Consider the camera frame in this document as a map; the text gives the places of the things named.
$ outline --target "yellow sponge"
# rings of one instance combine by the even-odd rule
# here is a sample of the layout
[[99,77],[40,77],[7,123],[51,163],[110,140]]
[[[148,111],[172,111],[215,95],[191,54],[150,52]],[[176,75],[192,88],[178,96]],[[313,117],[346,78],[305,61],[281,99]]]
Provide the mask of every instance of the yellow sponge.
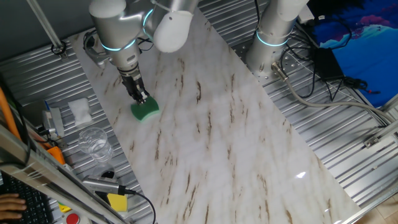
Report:
[[127,211],[127,197],[125,195],[108,194],[111,207],[117,212]]

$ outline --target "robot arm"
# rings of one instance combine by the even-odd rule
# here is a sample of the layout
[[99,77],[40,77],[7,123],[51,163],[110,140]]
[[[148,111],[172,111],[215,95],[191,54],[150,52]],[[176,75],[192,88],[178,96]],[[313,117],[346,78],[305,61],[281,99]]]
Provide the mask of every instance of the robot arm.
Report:
[[278,61],[300,11],[308,0],[271,0],[262,13],[246,63],[255,76],[269,76]]
[[129,95],[144,103],[149,94],[139,71],[136,39],[150,38],[161,52],[180,49],[197,4],[198,0],[93,0],[89,11],[106,55],[96,54],[86,41],[85,50],[99,66],[109,59]]

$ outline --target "keyboard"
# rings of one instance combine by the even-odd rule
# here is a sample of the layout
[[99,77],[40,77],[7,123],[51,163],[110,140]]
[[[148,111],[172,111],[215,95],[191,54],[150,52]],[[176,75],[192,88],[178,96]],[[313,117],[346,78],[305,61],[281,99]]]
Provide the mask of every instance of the keyboard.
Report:
[[22,218],[18,220],[1,220],[0,223],[8,224],[47,224],[52,223],[53,218],[48,204],[47,196],[31,186],[5,173],[1,173],[3,185],[1,193],[19,194],[19,198],[26,200],[26,210],[22,212]]

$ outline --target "glass cup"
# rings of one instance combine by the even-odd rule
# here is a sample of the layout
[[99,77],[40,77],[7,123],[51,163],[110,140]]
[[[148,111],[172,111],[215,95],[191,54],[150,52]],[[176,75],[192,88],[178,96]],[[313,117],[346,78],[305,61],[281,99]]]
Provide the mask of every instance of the glass cup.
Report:
[[82,131],[79,134],[79,148],[97,162],[106,162],[113,155],[108,135],[101,128],[89,128]]

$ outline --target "white cloth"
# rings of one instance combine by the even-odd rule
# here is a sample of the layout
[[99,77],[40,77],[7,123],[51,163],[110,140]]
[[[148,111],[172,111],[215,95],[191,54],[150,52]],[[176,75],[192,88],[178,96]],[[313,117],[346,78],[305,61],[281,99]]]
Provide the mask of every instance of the white cloth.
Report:
[[88,112],[88,100],[87,98],[82,98],[68,103],[70,110],[75,117],[75,125],[81,125],[93,120],[90,113]]

